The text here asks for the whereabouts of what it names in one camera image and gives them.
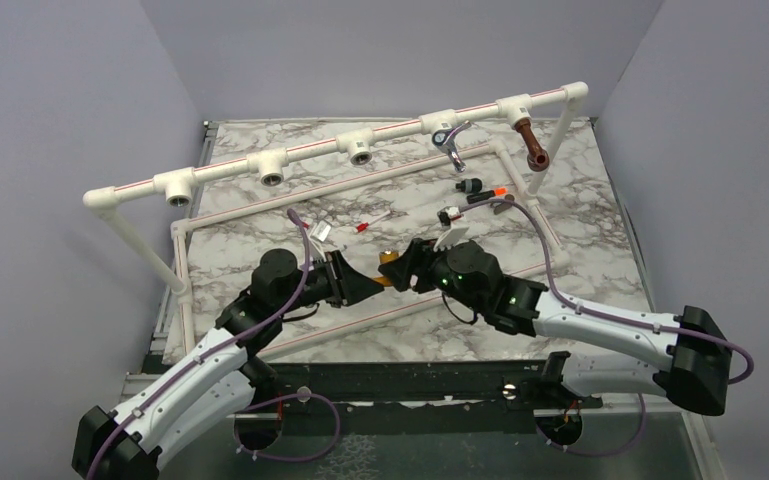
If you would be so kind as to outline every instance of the black cable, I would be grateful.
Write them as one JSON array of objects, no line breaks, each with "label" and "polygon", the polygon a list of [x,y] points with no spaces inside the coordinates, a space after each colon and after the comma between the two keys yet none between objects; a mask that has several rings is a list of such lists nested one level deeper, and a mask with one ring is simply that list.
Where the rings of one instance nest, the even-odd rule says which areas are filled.
[{"label": "black cable", "polygon": [[299,320],[307,320],[308,318],[316,315],[316,312],[319,311],[319,304],[318,303],[315,303],[313,306],[314,306],[313,311],[310,312],[310,313],[306,313],[304,315],[299,315],[298,317],[284,318],[281,321],[284,322],[284,323],[290,323],[290,322],[298,322]]},{"label": "black cable", "polygon": [[472,321],[471,322],[467,322],[466,320],[462,319],[461,317],[455,315],[455,312],[453,312],[452,308],[449,307],[449,302],[446,301],[446,294],[445,293],[441,293],[440,294],[440,298],[443,299],[443,305],[446,306],[446,310],[448,310],[449,313],[451,313],[452,316],[455,317],[455,319],[457,321],[463,323],[464,325],[475,325],[476,323],[478,323],[478,314],[477,313],[472,312]]}]

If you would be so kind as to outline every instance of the gray wall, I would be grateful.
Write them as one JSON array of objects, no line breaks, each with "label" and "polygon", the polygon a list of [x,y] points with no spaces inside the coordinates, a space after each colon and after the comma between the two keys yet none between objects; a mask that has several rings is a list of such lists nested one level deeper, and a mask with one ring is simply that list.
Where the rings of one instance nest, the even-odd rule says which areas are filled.
[{"label": "gray wall", "polygon": [[656,306],[702,306],[754,353],[711,423],[732,480],[769,479],[769,2],[666,0],[597,138]]},{"label": "gray wall", "polygon": [[239,119],[413,116],[577,80],[598,115],[661,0],[142,3],[199,113]]},{"label": "gray wall", "polygon": [[[136,0],[0,1],[0,479],[74,478],[79,418],[147,349],[160,285],[81,195],[194,163],[200,135]],[[162,199],[125,213],[169,245]]]}]

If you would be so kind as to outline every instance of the marble surface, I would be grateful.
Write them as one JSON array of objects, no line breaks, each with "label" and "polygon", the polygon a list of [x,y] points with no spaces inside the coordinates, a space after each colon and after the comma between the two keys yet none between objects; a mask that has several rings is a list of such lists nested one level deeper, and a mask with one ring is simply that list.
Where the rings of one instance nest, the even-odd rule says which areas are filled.
[{"label": "marble surface", "polygon": [[[219,130],[212,163],[274,147],[291,147],[359,127],[392,122],[355,123],[226,123]],[[553,121],[536,121],[535,134],[545,146]],[[458,137],[461,148],[501,139],[528,181],[525,148],[519,135],[502,122],[479,122]],[[345,154],[332,154],[291,164],[285,182],[261,186],[254,176],[223,179],[206,185],[199,215],[208,215],[289,192],[302,191],[338,179],[352,178],[392,166],[434,156],[437,151],[425,136],[416,135],[373,147],[373,161],[352,166]],[[467,160],[463,175],[477,176],[493,187],[512,187],[495,155]],[[347,192],[300,202],[293,206],[309,224],[325,220],[334,226],[327,250],[340,249],[361,273],[377,276],[378,252],[404,251],[413,237],[434,238],[442,229],[436,212],[462,204],[454,183],[463,177],[446,164],[434,169],[386,180]],[[589,121],[573,122],[538,197],[550,224],[571,255],[571,265],[555,272],[559,288],[583,298],[637,310],[648,310],[632,251],[628,245],[607,174]],[[393,215],[358,234],[355,226],[387,209]],[[489,207],[467,214],[467,238],[500,259],[506,272],[542,262],[536,234],[516,210],[494,215]],[[298,232],[275,209],[196,230],[189,250],[189,268],[195,298],[198,338],[213,327],[222,308],[248,286],[260,256],[271,248],[286,248],[298,258],[302,246]],[[543,275],[536,277],[545,280]],[[388,289],[350,308],[326,305],[306,321],[284,325],[273,342],[285,341],[319,328],[365,318],[437,295],[416,295]],[[466,310],[456,308],[466,317]],[[598,350],[563,339],[509,336],[479,321],[475,326],[457,322],[442,307],[426,310],[352,334],[342,339],[284,357],[282,361],[416,361],[540,358],[555,350]],[[180,322],[172,321],[164,361],[183,356]]]}]

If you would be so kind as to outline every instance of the silver valve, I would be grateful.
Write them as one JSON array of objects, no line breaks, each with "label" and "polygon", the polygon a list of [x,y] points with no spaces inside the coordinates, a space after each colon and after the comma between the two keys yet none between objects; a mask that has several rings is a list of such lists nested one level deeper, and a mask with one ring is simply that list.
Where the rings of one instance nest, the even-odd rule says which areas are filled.
[{"label": "silver valve", "polygon": [[466,164],[458,154],[458,146],[455,145],[455,136],[471,126],[472,123],[467,120],[456,127],[437,130],[434,132],[434,135],[431,136],[431,143],[437,147],[437,150],[440,150],[441,152],[448,155],[449,160],[452,161],[452,165],[455,166],[455,170],[458,173],[466,170]]}]

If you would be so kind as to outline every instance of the brown faucet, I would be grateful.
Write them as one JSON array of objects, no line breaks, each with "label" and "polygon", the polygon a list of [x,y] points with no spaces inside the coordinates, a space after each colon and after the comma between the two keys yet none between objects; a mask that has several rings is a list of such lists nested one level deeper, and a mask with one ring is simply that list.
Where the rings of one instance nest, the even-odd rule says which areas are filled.
[{"label": "brown faucet", "polygon": [[514,130],[522,135],[525,148],[528,149],[528,168],[533,172],[542,172],[549,168],[549,154],[540,146],[534,132],[531,131],[531,119],[523,118],[514,124]]}]

